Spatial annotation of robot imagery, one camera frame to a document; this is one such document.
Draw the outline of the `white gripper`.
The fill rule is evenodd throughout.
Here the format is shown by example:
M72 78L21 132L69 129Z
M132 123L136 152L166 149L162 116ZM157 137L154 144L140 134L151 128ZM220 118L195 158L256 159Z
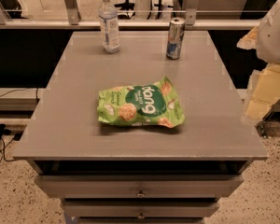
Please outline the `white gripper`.
M254 70L249 78L244 101L243 121L263 119L280 99L280 0L236 44L239 49L255 49L267 62L262 71Z

